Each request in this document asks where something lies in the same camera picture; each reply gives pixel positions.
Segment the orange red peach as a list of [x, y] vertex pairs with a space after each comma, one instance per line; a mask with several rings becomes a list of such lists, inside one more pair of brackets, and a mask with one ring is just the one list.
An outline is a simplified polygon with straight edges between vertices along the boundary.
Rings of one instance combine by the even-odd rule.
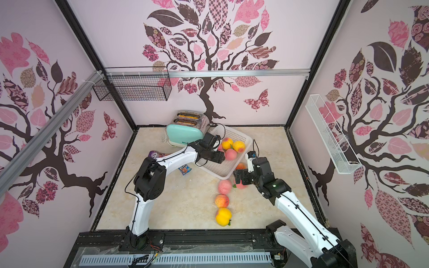
[[246, 165], [244, 163], [239, 163], [236, 167], [236, 170], [243, 170], [246, 169]]

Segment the yellow peach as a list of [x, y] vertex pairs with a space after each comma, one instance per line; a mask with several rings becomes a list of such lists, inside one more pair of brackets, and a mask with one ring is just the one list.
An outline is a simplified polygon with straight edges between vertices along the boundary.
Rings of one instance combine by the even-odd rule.
[[224, 138], [221, 143], [222, 149], [224, 151], [233, 148], [233, 140], [230, 138]]
[[235, 141], [232, 145], [232, 148], [239, 154], [243, 153], [246, 149], [246, 145], [242, 141]]
[[232, 219], [232, 213], [228, 208], [219, 208], [218, 209], [216, 216], [215, 216], [215, 220], [216, 220], [217, 224], [219, 224], [222, 227], [228, 226], [228, 225], [230, 225], [231, 219]]

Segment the small pink peach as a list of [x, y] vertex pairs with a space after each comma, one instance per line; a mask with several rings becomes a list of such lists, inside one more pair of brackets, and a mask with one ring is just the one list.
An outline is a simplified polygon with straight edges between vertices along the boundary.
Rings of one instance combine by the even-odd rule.
[[225, 159], [227, 161], [233, 161], [237, 158], [238, 153], [234, 149], [228, 149], [225, 151]]

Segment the orange pink peach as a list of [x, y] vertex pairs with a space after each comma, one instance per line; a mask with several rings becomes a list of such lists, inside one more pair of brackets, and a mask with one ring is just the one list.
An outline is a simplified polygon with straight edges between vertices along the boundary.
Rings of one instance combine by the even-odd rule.
[[227, 195], [219, 194], [215, 197], [214, 203], [217, 208], [227, 208], [230, 200]]

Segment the yellow peach front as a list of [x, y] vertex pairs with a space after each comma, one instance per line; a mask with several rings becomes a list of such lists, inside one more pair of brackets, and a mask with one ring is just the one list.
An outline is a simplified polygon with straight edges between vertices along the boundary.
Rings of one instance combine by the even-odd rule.
[[230, 225], [231, 219], [232, 219], [232, 213], [228, 208], [219, 208], [218, 209], [216, 216], [215, 216], [215, 220], [216, 220], [217, 224], [219, 224], [222, 227], [228, 226], [228, 225]]

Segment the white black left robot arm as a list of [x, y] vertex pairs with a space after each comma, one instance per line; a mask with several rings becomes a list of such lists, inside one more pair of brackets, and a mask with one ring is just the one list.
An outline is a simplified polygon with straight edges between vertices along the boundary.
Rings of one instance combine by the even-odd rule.
[[221, 164], [226, 158], [225, 153], [217, 149], [220, 143], [219, 135], [206, 133], [202, 139], [188, 143], [178, 152], [157, 159], [145, 158], [131, 180], [136, 203], [126, 235], [133, 249], [142, 250], [149, 243], [147, 233], [151, 210], [164, 190], [166, 177], [178, 168], [201, 159]]

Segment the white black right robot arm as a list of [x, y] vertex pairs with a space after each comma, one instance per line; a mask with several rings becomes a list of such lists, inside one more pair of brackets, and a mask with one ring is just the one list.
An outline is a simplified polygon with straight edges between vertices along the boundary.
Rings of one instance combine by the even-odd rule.
[[309, 268], [356, 268], [355, 247], [348, 240], [341, 240], [320, 224], [299, 201], [291, 187], [277, 179], [265, 157], [256, 152], [246, 154], [247, 169], [233, 172], [235, 182], [254, 185], [258, 192], [273, 206], [283, 212], [299, 231], [274, 222], [267, 227], [277, 244], [297, 256]]

